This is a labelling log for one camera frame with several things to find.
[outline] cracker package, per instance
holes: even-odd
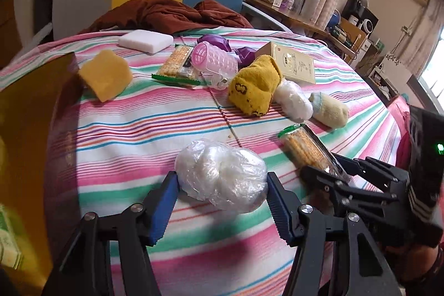
[[[191,64],[193,47],[179,45],[152,78],[171,84],[200,85],[199,72]]]
[[[293,155],[296,167],[312,166],[349,182],[350,176],[307,125],[289,126],[279,132],[277,137]]]

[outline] plastic wrap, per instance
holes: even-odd
[[[348,183],[350,176],[307,125],[284,128],[277,135],[291,152],[296,167],[312,166]]]
[[[285,115],[295,123],[303,123],[313,115],[313,106],[302,89],[283,79],[273,94],[273,100],[282,106]]]
[[[265,162],[247,148],[200,139],[177,155],[175,169],[189,196],[218,209],[248,213],[267,197]]]

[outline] purple plastic bag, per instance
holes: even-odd
[[[197,40],[197,43],[201,43],[201,42],[208,42],[211,45],[215,45],[216,47],[218,47],[226,52],[231,52],[231,48],[229,46],[228,39],[225,39],[218,34],[205,34]]]
[[[255,60],[256,49],[250,47],[242,47],[234,50],[241,60],[241,65],[247,67]]]

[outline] metal screw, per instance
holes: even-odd
[[[303,213],[311,213],[311,212],[313,212],[313,207],[310,206],[309,204],[303,204],[303,205],[301,206],[301,211],[302,211]]]
[[[94,212],[87,212],[84,216],[85,221],[91,221],[95,219],[95,213]]]
[[[140,212],[143,210],[143,204],[135,203],[131,206],[131,211],[134,213]]]
[[[356,213],[349,213],[349,220],[352,222],[358,222],[359,216]]]

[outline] white plastic bag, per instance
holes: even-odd
[[[299,85],[283,79],[273,94],[273,100],[282,106],[282,110],[295,123],[303,123],[313,115],[313,106]]]
[[[267,197],[267,167],[247,148],[200,139],[181,150],[175,169],[180,187],[218,209],[248,213]]]

